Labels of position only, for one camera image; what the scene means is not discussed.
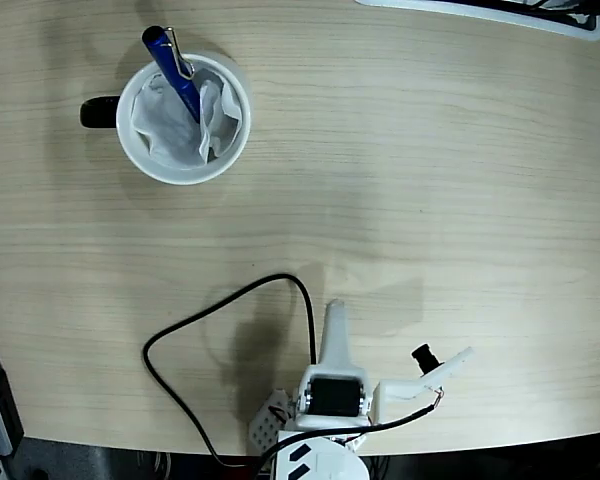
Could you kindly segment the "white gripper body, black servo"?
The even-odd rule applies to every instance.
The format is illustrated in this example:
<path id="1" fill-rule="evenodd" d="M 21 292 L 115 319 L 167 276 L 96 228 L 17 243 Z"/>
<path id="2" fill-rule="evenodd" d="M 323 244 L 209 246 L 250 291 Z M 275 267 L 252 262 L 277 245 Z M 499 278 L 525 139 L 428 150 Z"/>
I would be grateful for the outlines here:
<path id="1" fill-rule="evenodd" d="M 363 368 L 310 365 L 297 393 L 294 429 L 366 427 L 373 399 Z"/>

